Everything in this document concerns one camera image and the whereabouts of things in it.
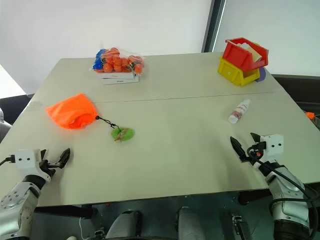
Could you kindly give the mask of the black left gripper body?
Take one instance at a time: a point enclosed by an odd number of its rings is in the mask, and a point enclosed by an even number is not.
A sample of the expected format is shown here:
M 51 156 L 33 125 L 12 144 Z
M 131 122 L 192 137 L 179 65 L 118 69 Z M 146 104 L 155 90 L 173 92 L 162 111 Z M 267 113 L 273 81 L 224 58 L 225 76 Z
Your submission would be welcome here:
M 49 175 L 50 178 L 52 178 L 55 175 L 55 168 L 59 168 L 58 167 L 58 161 L 57 162 L 49 162 L 47 159 L 46 160 L 41 160 L 40 157 L 40 163 L 39 163 L 39 167 L 40 169 Z

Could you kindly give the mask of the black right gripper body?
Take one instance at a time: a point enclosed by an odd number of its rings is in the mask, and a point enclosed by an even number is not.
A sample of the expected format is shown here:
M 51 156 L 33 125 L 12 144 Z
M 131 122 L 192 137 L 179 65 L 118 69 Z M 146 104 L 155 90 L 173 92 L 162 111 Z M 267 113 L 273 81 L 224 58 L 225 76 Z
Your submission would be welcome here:
M 246 153 L 249 158 L 249 162 L 254 165 L 255 163 L 258 163 L 260 159 L 264 155 L 264 150 L 266 149 L 266 142 L 257 142 L 256 144 L 252 145 L 246 150 Z

